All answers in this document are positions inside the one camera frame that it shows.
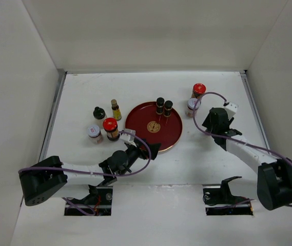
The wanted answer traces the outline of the black-cap spice bottle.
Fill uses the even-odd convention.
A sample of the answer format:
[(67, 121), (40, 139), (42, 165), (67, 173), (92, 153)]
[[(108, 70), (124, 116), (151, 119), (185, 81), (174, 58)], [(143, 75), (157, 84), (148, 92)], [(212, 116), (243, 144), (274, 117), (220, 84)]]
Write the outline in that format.
[(164, 107), (165, 99), (162, 97), (158, 97), (156, 100), (156, 114), (162, 115), (163, 114), (163, 107)]
[(170, 117), (171, 116), (171, 110), (172, 110), (173, 102), (170, 100), (165, 101), (164, 103), (164, 113), (163, 115), (165, 117)]

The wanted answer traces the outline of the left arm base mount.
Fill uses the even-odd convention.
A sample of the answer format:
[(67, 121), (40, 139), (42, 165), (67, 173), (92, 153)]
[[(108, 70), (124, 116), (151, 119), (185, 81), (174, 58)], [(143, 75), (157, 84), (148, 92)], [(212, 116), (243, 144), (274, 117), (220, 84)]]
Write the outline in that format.
[(113, 187), (96, 187), (83, 199), (69, 198), (65, 204), (65, 216), (111, 216)]

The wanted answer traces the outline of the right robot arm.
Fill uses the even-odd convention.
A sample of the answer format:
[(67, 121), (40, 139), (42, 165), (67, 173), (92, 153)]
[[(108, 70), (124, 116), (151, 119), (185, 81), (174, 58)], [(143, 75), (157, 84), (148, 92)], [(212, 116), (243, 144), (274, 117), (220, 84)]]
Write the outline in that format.
[(292, 205), (292, 161), (247, 143), (225, 108), (211, 108), (202, 126), (223, 150), (236, 156), (257, 174), (257, 199), (267, 210)]

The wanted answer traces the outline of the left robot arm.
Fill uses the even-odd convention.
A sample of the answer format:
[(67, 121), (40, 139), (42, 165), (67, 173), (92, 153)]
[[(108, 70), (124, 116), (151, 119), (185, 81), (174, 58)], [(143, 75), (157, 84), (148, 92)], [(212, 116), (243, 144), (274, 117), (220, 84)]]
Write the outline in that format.
[(126, 144), (126, 150), (115, 151), (95, 166), (77, 166), (64, 163), (58, 156), (19, 170), (19, 179), (28, 207), (41, 204), (52, 197), (72, 198), (81, 204), (92, 204), (98, 188), (107, 187), (119, 177), (137, 174), (132, 165), (143, 159), (155, 160), (161, 144), (149, 144), (144, 139)]

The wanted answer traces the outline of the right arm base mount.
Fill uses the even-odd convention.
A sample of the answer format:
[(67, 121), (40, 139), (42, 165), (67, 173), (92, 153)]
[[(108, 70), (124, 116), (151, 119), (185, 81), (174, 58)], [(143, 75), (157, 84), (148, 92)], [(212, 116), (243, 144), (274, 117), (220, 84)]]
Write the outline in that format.
[(229, 183), (241, 176), (233, 176), (221, 181), (220, 184), (203, 186), (203, 202), (207, 216), (253, 215), (252, 199), (235, 196), (231, 193)]

